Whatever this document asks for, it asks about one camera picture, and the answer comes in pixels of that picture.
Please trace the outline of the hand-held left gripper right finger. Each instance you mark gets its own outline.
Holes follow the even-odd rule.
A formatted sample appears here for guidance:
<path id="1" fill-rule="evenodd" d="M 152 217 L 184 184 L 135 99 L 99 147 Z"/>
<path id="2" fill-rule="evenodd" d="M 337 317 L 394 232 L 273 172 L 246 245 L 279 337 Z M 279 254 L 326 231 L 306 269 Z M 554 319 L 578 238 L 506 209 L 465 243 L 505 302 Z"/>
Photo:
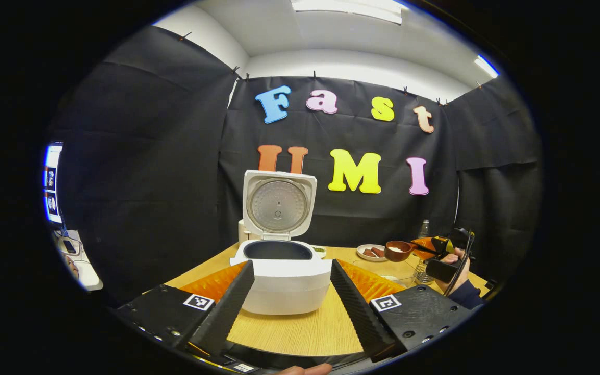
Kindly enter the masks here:
<path id="1" fill-rule="evenodd" d="M 366 302 L 338 259 L 332 261 L 330 280 L 373 363 L 418 352 L 476 313 L 424 285 Z"/>

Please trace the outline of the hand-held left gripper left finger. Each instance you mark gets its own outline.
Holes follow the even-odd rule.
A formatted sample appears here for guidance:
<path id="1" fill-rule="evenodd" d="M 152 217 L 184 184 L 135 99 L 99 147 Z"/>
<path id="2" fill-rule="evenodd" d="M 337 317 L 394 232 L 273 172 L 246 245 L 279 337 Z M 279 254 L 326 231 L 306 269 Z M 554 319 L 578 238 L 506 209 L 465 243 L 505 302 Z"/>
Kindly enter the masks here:
<path id="1" fill-rule="evenodd" d="M 252 261 L 238 266 L 235 280 L 219 301 L 160 284 L 115 309 L 115 316 L 173 351 L 199 357 L 221 356 L 255 280 Z"/>

